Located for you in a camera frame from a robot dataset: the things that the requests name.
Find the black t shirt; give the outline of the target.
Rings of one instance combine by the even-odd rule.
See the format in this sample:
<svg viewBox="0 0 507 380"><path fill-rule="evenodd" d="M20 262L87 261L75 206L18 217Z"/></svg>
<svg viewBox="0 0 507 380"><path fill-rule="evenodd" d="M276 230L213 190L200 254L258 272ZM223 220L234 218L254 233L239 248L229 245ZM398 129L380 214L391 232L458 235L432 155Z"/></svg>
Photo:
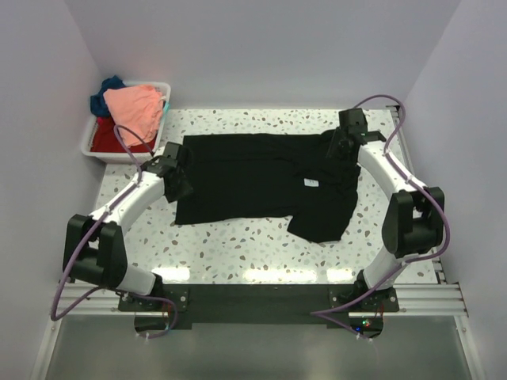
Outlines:
<svg viewBox="0 0 507 380"><path fill-rule="evenodd" d="M193 193L178 201L176 224L289 217L297 237L340 240L356 208L360 167L326 157L332 136L186 135Z"/></svg>

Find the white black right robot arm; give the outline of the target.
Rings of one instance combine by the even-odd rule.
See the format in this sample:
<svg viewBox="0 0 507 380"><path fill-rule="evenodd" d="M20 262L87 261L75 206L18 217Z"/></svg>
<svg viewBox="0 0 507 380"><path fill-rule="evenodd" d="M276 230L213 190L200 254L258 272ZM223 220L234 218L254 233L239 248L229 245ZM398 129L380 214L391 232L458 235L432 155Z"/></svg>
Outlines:
<svg viewBox="0 0 507 380"><path fill-rule="evenodd" d="M390 139L370 131L364 111L351 108L338 113L339 126L327 156L357 163L372 175L389 200L381 236L383 246L361 270L353 284L353 302L363 311L381 301L405 266L419 260L444 239L444 193L428 187L390 152Z"/></svg>

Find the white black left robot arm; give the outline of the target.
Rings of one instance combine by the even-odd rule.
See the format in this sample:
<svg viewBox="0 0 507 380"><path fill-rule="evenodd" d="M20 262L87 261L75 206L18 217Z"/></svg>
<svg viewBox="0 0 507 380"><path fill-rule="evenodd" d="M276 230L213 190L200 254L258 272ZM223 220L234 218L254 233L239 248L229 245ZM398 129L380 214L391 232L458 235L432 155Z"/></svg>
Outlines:
<svg viewBox="0 0 507 380"><path fill-rule="evenodd" d="M88 215L74 215L67 224L63 278L136 294L145 310L164 301L162 280L128 263L124 237L155 201L178 201L193 192L185 170L190 149L168 142L155 156L138 165L137 174L109 202Z"/></svg>

